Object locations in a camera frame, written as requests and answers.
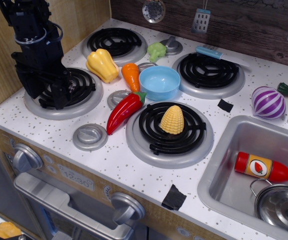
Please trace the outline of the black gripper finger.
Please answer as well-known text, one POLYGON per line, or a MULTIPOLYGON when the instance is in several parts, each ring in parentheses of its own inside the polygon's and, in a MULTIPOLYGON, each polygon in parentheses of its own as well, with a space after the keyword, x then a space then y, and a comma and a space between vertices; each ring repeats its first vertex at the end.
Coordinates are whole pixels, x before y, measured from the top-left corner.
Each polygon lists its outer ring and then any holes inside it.
POLYGON ((67 106, 70 101, 70 92, 68 88, 58 83, 53 83, 50 88, 55 108, 61 110, 67 106))
POLYGON ((45 84, 41 76, 35 73, 22 74, 21 83, 28 95, 33 99, 39 97, 45 90, 45 84))

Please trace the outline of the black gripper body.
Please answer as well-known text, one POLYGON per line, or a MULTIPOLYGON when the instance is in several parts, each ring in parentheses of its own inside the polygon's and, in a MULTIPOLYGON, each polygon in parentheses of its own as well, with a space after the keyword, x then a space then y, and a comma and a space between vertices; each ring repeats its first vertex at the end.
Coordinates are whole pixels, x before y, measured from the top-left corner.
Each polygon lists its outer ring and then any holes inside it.
POLYGON ((41 76, 45 90, 46 87, 51 87, 55 83, 69 89, 69 73, 61 63, 62 37, 62 28, 51 21, 48 21, 40 32, 14 36, 21 52, 15 52, 11 56, 16 61, 16 73, 20 81, 22 74, 34 73, 41 76))

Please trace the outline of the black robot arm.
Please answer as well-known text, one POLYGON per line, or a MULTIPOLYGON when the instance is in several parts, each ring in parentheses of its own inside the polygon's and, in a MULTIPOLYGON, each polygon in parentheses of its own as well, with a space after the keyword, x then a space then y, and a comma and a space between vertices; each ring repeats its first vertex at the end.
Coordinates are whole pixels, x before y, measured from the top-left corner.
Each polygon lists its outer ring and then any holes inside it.
POLYGON ((49 4, 44 0, 0 0, 0 10, 21 48, 11 57, 26 92, 35 99, 49 87, 54 108, 64 108, 72 99, 70 72, 61 62, 63 33, 49 20, 49 4))

